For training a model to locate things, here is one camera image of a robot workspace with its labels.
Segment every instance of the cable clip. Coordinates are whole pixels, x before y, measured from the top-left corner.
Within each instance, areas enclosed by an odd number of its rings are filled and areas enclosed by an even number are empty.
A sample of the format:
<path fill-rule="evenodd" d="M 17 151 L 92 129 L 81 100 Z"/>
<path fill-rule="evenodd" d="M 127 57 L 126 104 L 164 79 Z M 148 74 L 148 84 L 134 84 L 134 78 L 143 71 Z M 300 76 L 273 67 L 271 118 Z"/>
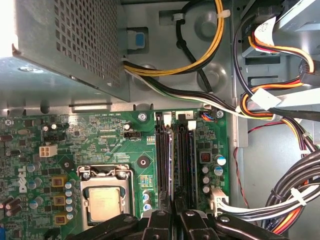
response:
<path fill-rule="evenodd" d="M 229 18 L 230 16 L 231 16 L 231 12 L 229 9 L 223 10 L 222 12 L 216 15 L 217 18 L 223 18 L 223 19 Z"/>
<path fill-rule="evenodd" d="M 176 22 L 179 20 L 186 20 L 186 15 L 184 13 L 175 13 L 172 15 L 172 21 Z"/>
<path fill-rule="evenodd" d="M 294 187 L 291 188 L 291 194 L 292 194 L 292 196 L 293 196 L 295 199 L 297 199 L 297 200 L 300 202 L 300 204 L 301 204 L 302 206 L 306 206 L 306 205 L 307 205 L 306 201 L 305 201 L 304 198 L 301 196 L 301 192 L 299 192 L 299 191 L 298 191 L 297 189 L 295 189 Z"/>

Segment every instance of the integrated circuit chip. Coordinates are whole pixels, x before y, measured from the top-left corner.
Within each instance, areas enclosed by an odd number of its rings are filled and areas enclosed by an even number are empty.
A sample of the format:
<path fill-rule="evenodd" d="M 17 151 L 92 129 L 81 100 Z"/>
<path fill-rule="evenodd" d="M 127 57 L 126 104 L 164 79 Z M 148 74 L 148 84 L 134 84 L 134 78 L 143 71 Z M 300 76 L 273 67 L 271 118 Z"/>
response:
<path fill-rule="evenodd" d="M 120 187 L 90 188 L 88 191 L 92 222 L 103 222 L 121 214 Z"/>

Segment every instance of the screw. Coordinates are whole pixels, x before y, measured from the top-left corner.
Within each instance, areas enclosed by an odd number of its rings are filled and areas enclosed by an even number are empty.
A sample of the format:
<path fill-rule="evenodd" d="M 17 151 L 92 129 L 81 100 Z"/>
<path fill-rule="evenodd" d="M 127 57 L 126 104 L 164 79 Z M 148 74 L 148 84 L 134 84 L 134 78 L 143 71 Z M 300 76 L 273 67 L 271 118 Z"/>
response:
<path fill-rule="evenodd" d="M 195 215 L 195 213 L 194 213 L 193 211 L 187 211 L 185 214 L 186 214 L 187 216 L 189 216 L 189 217 Z"/>
<path fill-rule="evenodd" d="M 139 113 L 139 115 L 138 115 L 138 119 L 139 119 L 141 122 L 144 122 L 145 120 L 147 120 L 147 118 L 148 118 L 148 116 L 147 116 L 147 114 L 144 113 L 144 112 L 141 112 L 141 113 Z"/>
<path fill-rule="evenodd" d="M 166 213 L 164 211 L 158 211 L 157 215 L 158 216 L 164 216 L 164 215 L 166 215 Z"/>
<path fill-rule="evenodd" d="M 222 119 L 225 114 L 224 114 L 223 111 L 219 110 L 219 111 L 216 112 L 215 115 L 216 115 L 216 117 L 217 117 L 218 119 Z"/>
<path fill-rule="evenodd" d="M 88 173 L 88 172 L 84 172 L 83 174 L 82 174 L 82 177 L 84 178 L 84 179 L 89 179 L 90 178 L 90 174 Z"/>
<path fill-rule="evenodd" d="M 230 219 L 226 216 L 222 216 L 222 217 L 220 217 L 220 221 L 223 223 L 227 223 L 227 222 L 230 222 Z"/>
<path fill-rule="evenodd" d="M 13 124 L 13 122 L 12 122 L 12 120 L 7 119 L 7 120 L 4 121 L 4 124 L 5 124 L 6 126 L 11 126 L 11 125 Z"/>
<path fill-rule="evenodd" d="M 132 216 L 127 216 L 125 219 L 123 219 L 123 221 L 125 222 L 131 222 L 133 220 L 133 217 Z"/>
<path fill-rule="evenodd" d="M 22 66 L 19 67 L 18 70 L 22 71 L 22 72 L 26 72 L 26 73 L 35 73 L 35 74 L 41 74 L 44 71 L 38 68 L 32 68 L 32 67 L 28 67 L 28 66 Z"/>
<path fill-rule="evenodd" d="M 121 171 L 118 173 L 119 177 L 122 178 L 122 179 L 125 179 L 127 178 L 127 173 L 125 171 Z"/>

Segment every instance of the white cable tie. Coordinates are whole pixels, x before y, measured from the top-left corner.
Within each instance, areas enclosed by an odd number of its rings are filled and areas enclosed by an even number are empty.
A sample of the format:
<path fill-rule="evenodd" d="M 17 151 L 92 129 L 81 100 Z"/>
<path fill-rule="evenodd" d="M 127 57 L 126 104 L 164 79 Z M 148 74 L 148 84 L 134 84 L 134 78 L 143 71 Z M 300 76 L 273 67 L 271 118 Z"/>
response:
<path fill-rule="evenodd" d="M 236 111 L 237 113 L 241 113 L 241 108 L 240 108 L 240 106 L 239 106 L 239 105 L 238 105 L 238 106 L 236 106 L 235 111 Z"/>
<path fill-rule="evenodd" d="M 297 189 L 295 189 L 294 187 L 291 188 L 291 194 L 292 194 L 292 196 L 293 196 L 296 200 L 298 200 L 298 201 L 300 202 L 300 204 L 301 204 L 302 206 L 306 206 L 306 205 L 307 205 L 306 201 L 304 200 L 304 198 L 303 198 L 302 195 L 301 195 L 301 192 L 299 192 L 299 191 L 298 191 Z"/>
<path fill-rule="evenodd" d="M 172 21 L 176 22 L 179 20 L 185 20 L 186 19 L 186 15 L 184 13 L 175 13 L 172 15 Z"/>
<path fill-rule="evenodd" d="M 223 10 L 222 12 L 216 15 L 217 18 L 223 18 L 223 19 L 226 19 L 230 16 L 231 16 L 231 12 L 229 9 Z"/>
<path fill-rule="evenodd" d="M 309 152 L 309 150 L 301 150 L 301 154 L 307 154 L 307 155 L 309 155 L 310 152 Z"/>
<path fill-rule="evenodd" d="M 124 61 L 129 61 L 129 58 L 127 58 L 127 57 L 122 57 L 120 60 L 121 60 L 122 62 L 124 62 Z"/>
<path fill-rule="evenodd" d="M 304 134 L 302 134 L 302 137 L 307 138 L 311 135 L 310 132 L 305 132 Z"/>

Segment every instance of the mounting hole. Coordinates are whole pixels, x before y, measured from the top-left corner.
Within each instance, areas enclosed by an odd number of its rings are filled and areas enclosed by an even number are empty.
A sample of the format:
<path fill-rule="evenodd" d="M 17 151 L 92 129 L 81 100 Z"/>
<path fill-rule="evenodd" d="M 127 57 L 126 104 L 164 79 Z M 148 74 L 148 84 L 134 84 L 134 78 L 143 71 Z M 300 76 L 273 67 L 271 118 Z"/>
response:
<path fill-rule="evenodd" d="M 147 156 L 140 156 L 136 163 L 140 168 L 146 169 L 150 165 L 150 159 Z"/>

